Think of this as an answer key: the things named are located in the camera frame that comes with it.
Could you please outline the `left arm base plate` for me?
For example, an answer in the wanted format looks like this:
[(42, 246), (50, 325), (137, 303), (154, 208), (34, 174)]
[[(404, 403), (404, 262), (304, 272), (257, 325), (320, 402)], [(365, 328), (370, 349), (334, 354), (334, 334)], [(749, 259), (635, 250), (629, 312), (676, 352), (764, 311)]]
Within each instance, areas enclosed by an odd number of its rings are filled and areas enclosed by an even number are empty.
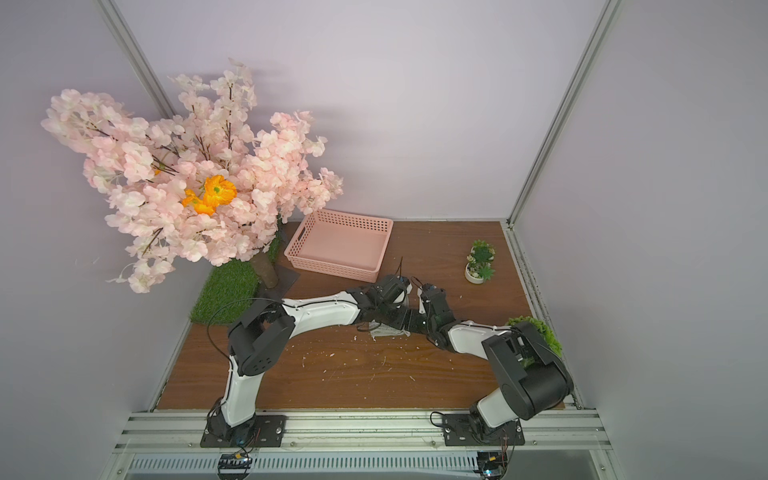
[(222, 415), (214, 415), (206, 420), (200, 447), (280, 447), (287, 420), (285, 415), (256, 414), (240, 425), (231, 426)]

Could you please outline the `green plant near right arm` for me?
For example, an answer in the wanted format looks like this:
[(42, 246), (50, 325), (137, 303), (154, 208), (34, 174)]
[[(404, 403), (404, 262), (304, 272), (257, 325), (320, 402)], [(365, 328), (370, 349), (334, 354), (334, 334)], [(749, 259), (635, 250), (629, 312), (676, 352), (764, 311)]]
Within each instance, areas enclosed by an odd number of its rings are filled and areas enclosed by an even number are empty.
[[(563, 359), (562, 345), (557, 339), (554, 331), (544, 321), (531, 316), (519, 316), (508, 319), (508, 325), (512, 329), (519, 327), (523, 323), (529, 323), (532, 325), (544, 341), (547, 349), (558, 359)], [(512, 339), (509, 345), (512, 348), (513, 355), (516, 357), (518, 363), (524, 370), (528, 370), (537, 362), (535, 357), (521, 354), (521, 347), (518, 345), (516, 340)]]

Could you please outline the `grey striped dishcloth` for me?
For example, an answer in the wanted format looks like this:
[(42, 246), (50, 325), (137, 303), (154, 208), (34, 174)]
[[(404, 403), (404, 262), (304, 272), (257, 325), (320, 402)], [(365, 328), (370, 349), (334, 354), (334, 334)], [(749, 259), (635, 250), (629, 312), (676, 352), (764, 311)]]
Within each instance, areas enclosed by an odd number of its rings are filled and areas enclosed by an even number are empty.
[(374, 340), (377, 340), (379, 338), (396, 338), (396, 337), (408, 338), (411, 336), (411, 333), (406, 330), (396, 329), (384, 324), (371, 324), (368, 329), (368, 334)]

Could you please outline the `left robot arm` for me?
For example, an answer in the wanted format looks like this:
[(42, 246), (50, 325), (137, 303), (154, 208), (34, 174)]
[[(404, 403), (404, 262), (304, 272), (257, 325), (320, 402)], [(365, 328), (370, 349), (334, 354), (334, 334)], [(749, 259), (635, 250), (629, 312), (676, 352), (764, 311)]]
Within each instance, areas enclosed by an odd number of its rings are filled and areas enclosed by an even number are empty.
[(387, 275), (374, 284), (325, 297), (256, 299), (228, 331), (229, 373), (220, 404), (226, 427), (238, 427), (254, 417), (263, 375), (277, 364), (292, 338), (328, 327), (381, 322), (405, 308), (410, 292), (407, 278)]

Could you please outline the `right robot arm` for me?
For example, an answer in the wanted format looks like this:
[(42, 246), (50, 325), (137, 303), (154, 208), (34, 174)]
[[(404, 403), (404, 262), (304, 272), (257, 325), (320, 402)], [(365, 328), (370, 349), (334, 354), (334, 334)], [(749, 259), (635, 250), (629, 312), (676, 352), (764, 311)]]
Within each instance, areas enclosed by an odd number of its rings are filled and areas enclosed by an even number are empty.
[(494, 431), (513, 420), (529, 420), (572, 394), (573, 379), (563, 360), (530, 321), (492, 326), (458, 320), (443, 289), (418, 289), (419, 307), (410, 331), (437, 348), (488, 362), (497, 388), (470, 408), (472, 428)]

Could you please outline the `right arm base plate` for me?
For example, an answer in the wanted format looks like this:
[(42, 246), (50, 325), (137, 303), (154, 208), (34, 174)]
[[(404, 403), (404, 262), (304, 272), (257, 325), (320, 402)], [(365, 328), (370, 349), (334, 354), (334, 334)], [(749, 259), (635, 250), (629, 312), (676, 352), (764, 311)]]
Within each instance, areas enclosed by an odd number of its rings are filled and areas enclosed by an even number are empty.
[(522, 425), (518, 419), (513, 419), (499, 427), (488, 427), (479, 415), (434, 412), (430, 422), (441, 430), (446, 446), (512, 447), (526, 443)]

